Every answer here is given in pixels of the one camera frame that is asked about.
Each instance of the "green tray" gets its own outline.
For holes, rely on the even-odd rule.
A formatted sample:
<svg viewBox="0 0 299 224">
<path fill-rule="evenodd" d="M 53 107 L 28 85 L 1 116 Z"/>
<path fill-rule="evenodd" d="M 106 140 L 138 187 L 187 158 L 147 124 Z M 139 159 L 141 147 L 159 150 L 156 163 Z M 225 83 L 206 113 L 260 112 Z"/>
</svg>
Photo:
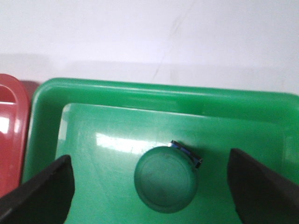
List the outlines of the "green tray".
<svg viewBox="0 0 299 224">
<path fill-rule="evenodd" d="M 134 186 L 139 158 L 180 141 L 204 162 L 181 211 L 147 207 Z M 52 79 L 33 99 L 23 181 L 70 154 L 76 192 L 66 223 L 239 224 L 228 185 L 231 148 L 299 183 L 299 98 L 79 79 Z"/>
</svg>

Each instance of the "round green cap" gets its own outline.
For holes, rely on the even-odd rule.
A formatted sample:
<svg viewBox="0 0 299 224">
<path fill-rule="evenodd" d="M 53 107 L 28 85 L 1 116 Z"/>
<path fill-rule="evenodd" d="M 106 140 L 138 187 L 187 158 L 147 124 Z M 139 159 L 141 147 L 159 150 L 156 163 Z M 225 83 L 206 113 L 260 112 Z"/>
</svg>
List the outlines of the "round green cap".
<svg viewBox="0 0 299 224">
<path fill-rule="evenodd" d="M 141 200 L 163 213 L 183 209 L 197 191 L 194 165 L 174 147 L 156 147 L 146 152 L 137 163 L 134 181 Z"/>
</svg>

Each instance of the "red tray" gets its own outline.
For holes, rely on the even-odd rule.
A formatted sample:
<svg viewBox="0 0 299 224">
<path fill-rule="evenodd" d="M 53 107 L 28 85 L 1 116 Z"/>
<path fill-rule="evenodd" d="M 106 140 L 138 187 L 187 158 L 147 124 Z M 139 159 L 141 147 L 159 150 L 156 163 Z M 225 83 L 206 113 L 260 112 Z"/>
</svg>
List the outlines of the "red tray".
<svg viewBox="0 0 299 224">
<path fill-rule="evenodd" d="M 22 83 L 0 74 L 0 197 L 19 186 L 29 115 Z"/>
</svg>

